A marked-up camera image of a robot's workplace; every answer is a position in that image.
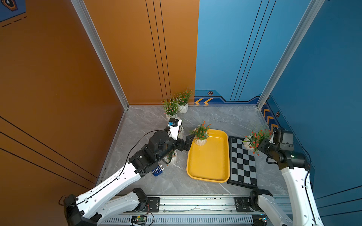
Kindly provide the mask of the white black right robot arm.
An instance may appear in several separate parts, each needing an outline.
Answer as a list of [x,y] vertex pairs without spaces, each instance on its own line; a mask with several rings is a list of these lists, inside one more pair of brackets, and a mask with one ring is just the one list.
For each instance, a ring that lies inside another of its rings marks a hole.
[[264,139],[258,150],[276,161],[287,185],[293,218],[265,189],[252,190],[249,206],[254,211],[264,212],[274,226],[323,226],[311,187],[310,166],[302,153],[290,151],[290,148],[290,144],[274,144]]

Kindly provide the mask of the potted plant orange red flowers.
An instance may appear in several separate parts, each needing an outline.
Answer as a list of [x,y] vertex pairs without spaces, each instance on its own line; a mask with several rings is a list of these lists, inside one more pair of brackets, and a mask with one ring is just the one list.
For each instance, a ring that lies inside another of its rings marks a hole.
[[203,146],[207,142],[209,136],[209,129],[211,124],[207,124],[206,121],[203,121],[197,128],[191,130],[189,133],[194,135],[194,142],[198,146]]

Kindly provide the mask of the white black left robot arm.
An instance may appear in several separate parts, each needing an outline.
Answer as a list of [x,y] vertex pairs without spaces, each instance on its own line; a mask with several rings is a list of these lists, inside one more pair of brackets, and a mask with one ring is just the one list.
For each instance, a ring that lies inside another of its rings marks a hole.
[[154,131],[141,150],[130,157],[125,165],[108,179],[79,196],[64,198],[65,217],[70,226],[98,226],[120,213],[147,209],[148,198],[141,188],[115,196],[132,183],[152,172],[158,163],[174,150],[190,150],[194,135],[185,140],[172,138],[166,131]]

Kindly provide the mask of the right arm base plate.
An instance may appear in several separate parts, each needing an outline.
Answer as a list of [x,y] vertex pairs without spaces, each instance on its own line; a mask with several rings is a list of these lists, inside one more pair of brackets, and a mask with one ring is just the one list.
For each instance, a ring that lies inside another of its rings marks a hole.
[[235,197],[234,198],[236,212],[253,212],[249,197]]

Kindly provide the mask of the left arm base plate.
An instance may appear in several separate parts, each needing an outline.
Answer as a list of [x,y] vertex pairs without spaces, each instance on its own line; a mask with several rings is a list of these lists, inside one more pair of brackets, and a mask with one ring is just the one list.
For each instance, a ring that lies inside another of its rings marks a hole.
[[139,212],[159,212],[160,197],[148,197],[146,201],[142,201],[138,207]]

